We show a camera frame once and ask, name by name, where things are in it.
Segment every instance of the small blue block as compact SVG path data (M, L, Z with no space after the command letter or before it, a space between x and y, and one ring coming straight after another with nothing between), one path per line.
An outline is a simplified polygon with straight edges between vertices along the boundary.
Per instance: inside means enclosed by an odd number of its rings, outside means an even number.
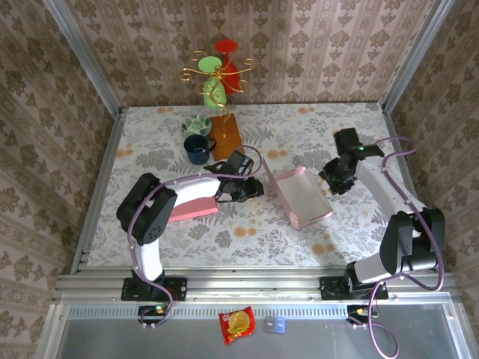
M277 316L275 318L275 332L278 334L283 334L286 331L286 319L282 316Z

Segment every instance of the damask wallpaper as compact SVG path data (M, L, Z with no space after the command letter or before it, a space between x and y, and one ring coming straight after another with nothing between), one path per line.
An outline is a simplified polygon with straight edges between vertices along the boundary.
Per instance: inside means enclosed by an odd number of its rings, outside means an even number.
M418 139L419 197L446 216L445 261L479 339L479 1L456 1L393 110Z
M112 119L42 1L0 1L0 358L32 358Z
M123 106L199 104L178 72L235 39L260 66L235 103L377 102L431 0L67 0Z

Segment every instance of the red snack bag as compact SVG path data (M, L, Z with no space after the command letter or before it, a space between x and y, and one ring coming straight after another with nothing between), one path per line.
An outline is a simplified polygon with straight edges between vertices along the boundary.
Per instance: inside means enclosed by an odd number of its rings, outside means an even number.
M254 315L251 307L219 315L225 344L231 344L236 338L251 335L254 332Z

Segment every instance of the green and white bowl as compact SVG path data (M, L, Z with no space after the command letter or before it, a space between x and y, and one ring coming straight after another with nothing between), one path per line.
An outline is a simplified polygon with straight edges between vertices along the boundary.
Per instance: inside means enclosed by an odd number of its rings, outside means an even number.
M190 117L185 118L181 124L181 132L185 137L191 135L203 135L208 136L211 131L211 121L203 114L192 114Z

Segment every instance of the floral tablecloth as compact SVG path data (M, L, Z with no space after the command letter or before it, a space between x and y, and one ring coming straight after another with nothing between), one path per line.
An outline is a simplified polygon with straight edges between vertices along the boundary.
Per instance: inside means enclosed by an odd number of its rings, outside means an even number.
M244 144L258 148L274 175L298 166L318 174L337 156L333 133L355 127L371 144L388 137L377 104L236 105L232 106ZM90 266L129 266L126 234L116 210L138 177L151 172L171 180L201 171L183 149L181 122L190 114L213 115L204 106L129 108L88 260ZM393 150L391 144L383 147ZM248 152L257 159L253 152ZM214 163L211 156L209 164ZM393 172L400 177L396 160ZM246 203L226 203L220 211L168 224L160 238L164 266L339 266L378 250L385 232L378 203L360 182L342 196L318 183L334 214L295 230L266 178L257 178L265 194Z

